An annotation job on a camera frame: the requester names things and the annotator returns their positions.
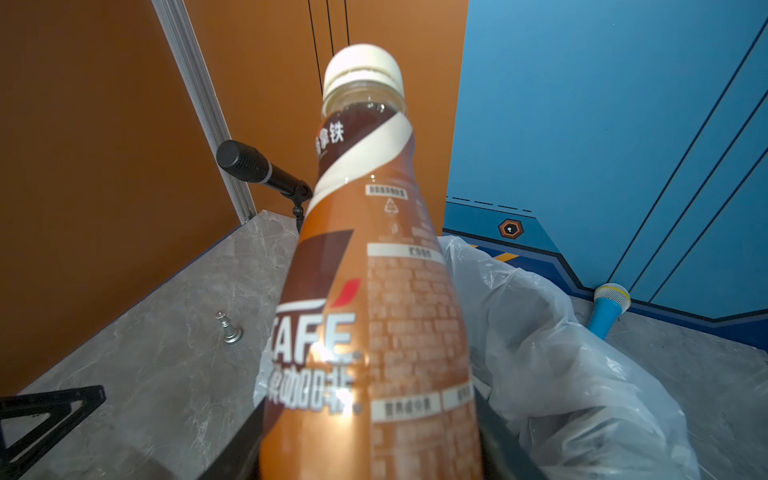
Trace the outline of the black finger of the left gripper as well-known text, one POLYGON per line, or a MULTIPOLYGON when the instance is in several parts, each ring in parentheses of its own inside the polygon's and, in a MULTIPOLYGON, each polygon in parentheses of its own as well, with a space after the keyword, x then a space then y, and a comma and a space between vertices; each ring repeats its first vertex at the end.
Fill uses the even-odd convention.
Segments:
POLYGON ((1 420, 42 417, 7 444, 1 432, 1 478, 19 479, 106 401, 102 385, 1 398, 1 420))

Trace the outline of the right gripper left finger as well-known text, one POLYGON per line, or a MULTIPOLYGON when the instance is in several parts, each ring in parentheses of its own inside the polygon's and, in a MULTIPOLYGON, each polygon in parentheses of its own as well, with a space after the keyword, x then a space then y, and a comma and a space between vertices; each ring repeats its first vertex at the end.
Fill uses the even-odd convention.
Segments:
POLYGON ((252 413, 200 480, 261 479, 259 467, 263 413, 252 413))

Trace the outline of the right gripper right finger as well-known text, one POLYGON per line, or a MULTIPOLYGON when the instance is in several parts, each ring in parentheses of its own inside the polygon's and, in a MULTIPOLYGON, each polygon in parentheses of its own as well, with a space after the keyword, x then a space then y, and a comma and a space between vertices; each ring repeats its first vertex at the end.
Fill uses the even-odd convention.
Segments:
POLYGON ((534 464, 478 388, 475 388, 475 405, 484 479, 546 480, 546 475, 534 464))

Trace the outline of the brown coffee bottle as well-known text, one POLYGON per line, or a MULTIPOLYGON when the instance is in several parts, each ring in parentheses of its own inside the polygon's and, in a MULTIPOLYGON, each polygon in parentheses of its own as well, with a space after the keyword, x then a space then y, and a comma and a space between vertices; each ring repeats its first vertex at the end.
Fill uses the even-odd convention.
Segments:
POLYGON ((391 54, 329 62, 318 180, 272 324, 264 479, 480 479, 470 348, 391 54))

